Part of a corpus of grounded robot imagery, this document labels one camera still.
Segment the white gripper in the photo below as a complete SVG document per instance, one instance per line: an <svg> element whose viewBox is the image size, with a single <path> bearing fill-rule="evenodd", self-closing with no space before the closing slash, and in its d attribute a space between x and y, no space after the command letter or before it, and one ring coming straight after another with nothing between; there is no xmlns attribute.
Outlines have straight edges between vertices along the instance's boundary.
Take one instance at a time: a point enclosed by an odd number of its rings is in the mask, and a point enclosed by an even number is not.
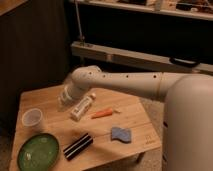
<svg viewBox="0 0 213 171"><path fill-rule="evenodd" d="M83 95L84 91L81 88L74 84L67 84L59 94L58 99L62 106L72 106L77 103Z"/></svg>

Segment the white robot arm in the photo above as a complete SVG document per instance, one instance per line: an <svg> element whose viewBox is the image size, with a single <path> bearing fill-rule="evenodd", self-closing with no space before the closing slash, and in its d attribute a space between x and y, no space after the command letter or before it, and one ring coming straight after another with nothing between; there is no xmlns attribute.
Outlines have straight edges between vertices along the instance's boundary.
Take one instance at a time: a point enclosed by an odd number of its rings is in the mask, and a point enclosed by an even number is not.
<svg viewBox="0 0 213 171"><path fill-rule="evenodd" d="M171 72L106 73L75 69L59 102L72 106L91 88L164 103L162 171L213 171L213 76Z"/></svg>

